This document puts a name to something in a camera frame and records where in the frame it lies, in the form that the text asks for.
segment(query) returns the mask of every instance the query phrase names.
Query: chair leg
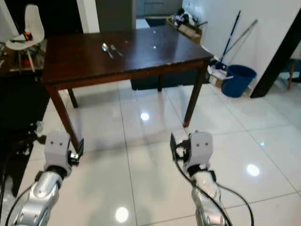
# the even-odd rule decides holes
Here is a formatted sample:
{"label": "chair leg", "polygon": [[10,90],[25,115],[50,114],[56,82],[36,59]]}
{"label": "chair leg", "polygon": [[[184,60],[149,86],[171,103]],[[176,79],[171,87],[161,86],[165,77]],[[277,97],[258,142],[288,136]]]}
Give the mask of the chair leg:
{"label": "chair leg", "polygon": [[30,62],[30,66],[32,67],[32,72],[35,72],[36,70],[34,69],[32,57],[30,55],[29,50],[27,50],[27,56],[28,56],[28,59],[29,59],[29,62]]}
{"label": "chair leg", "polygon": [[22,73],[22,58],[21,58],[21,51],[18,51],[18,61],[19,61],[19,73]]}
{"label": "chair leg", "polygon": [[295,67],[296,67],[296,60],[293,60],[292,67],[291,67],[291,71],[290,71],[290,78],[289,78],[289,80],[288,80],[287,89],[291,89],[291,86],[292,86],[292,78],[293,78],[293,72],[294,72],[294,70],[295,70]]}

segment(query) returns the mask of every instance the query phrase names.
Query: fork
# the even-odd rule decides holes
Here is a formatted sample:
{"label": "fork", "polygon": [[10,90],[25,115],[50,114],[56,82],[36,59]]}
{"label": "fork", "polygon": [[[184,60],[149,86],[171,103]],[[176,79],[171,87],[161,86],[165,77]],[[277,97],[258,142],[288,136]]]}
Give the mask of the fork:
{"label": "fork", "polygon": [[123,54],[120,53],[120,52],[116,49],[116,47],[115,47],[114,45],[111,45],[111,49],[112,49],[113,51],[116,51],[116,52],[119,54],[119,56],[123,57]]}

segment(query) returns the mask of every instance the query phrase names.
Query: metal spoon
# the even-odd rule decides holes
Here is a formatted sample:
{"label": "metal spoon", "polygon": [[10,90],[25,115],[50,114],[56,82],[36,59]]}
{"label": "metal spoon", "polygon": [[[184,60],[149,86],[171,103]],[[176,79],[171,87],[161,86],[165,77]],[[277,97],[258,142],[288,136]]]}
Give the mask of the metal spoon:
{"label": "metal spoon", "polygon": [[114,58],[113,55],[109,51],[109,47],[105,43],[103,43],[102,49],[103,49],[104,52],[107,52],[109,54],[109,56],[110,56],[111,59]]}
{"label": "metal spoon", "polygon": [[116,49],[116,47],[115,47],[114,45],[111,45],[111,49],[112,49],[113,51],[116,51],[116,52],[119,54],[119,56],[123,57],[123,54],[120,53],[120,52]]}

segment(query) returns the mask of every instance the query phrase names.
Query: white wall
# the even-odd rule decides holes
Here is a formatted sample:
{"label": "white wall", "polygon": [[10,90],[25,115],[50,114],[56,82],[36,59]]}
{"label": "white wall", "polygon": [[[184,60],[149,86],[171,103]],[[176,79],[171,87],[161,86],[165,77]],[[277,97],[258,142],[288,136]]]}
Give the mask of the white wall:
{"label": "white wall", "polygon": [[8,39],[18,35],[18,30],[10,16],[4,0],[0,0],[0,41],[6,42]]}
{"label": "white wall", "polygon": [[95,0],[77,0],[84,33],[99,32]]}
{"label": "white wall", "polygon": [[237,44],[224,59],[226,64],[246,65],[257,72],[251,88],[262,77],[301,7],[301,0],[184,0],[183,6],[189,2],[201,7],[202,18],[208,21],[203,28],[202,45],[219,58],[238,11],[241,15],[232,43],[258,19],[243,45]]}

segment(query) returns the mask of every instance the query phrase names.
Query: black cable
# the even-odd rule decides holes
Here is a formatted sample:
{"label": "black cable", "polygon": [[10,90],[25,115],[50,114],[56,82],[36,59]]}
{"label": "black cable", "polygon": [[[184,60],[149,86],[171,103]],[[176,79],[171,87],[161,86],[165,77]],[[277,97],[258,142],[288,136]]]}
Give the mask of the black cable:
{"label": "black cable", "polygon": [[175,151],[172,151],[173,155],[174,155],[174,162],[175,165],[177,166],[177,169],[179,170],[179,172],[182,174],[182,176],[191,184],[191,186],[195,187],[196,189],[198,189],[206,198],[210,199],[214,205],[219,209],[219,211],[222,213],[223,217],[225,218],[226,222],[228,222],[228,226],[233,226],[229,217],[227,216],[227,214],[225,213],[224,209],[210,196],[208,195],[203,189],[201,189],[199,186],[197,186],[194,182],[192,182],[188,176],[185,175],[185,173],[181,170],[179,163],[177,161],[176,155],[175,155]]}
{"label": "black cable", "polygon": [[33,184],[31,184],[28,188],[26,188],[25,191],[23,191],[23,192],[19,195],[19,197],[15,200],[14,205],[11,207],[11,209],[10,209],[10,211],[9,211],[9,213],[8,213],[8,217],[6,218],[5,226],[8,226],[8,222],[9,222],[9,219],[10,219],[10,215],[12,214],[12,212],[13,212],[15,206],[17,205],[18,201],[22,198],[22,196],[23,196],[26,192],[28,192],[28,191],[30,190],[30,188],[32,187],[32,185],[33,185]]}
{"label": "black cable", "polygon": [[237,195],[242,201],[244,201],[244,203],[246,204],[246,206],[248,207],[249,212],[250,212],[251,226],[254,226],[254,215],[253,215],[252,209],[251,209],[249,203],[247,202],[247,200],[246,200],[241,194],[239,194],[238,192],[236,192],[236,191],[234,191],[234,190],[232,190],[232,189],[230,189],[230,188],[227,188],[227,187],[225,187],[225,186],[222,186],[222,185],[220,185],[220,184],[217,183],[217,182],[216,182],[216,184],[217,184],[220,188],[222,188],[222,189],[224,189],[224,190],[226,190],[226,191],[228,191],[228,192],[232,192],[233,194]]}
{"label": "black cable", "polygon": [[208,23],[208,21],[205,21],[205,22],[200,23],[200,24],[197,24],[197,25],[195,25],[195,26],[196,26],[196,27],[200,27],[200,26],[205,25],[205,24],[207,24],[207,23]]}
{"label": "black cable", "polygon": [[4,164],[3,164],[3,170],[1,175],[1,193],[0,193],[0,221],[2,217],[2,205],[3,205],[3,198],[4,198],[4,190],[5,190],[5,178],[6,178],[6,168],[8,166],[8,162],[12,156],[13,152],[9,152]]}

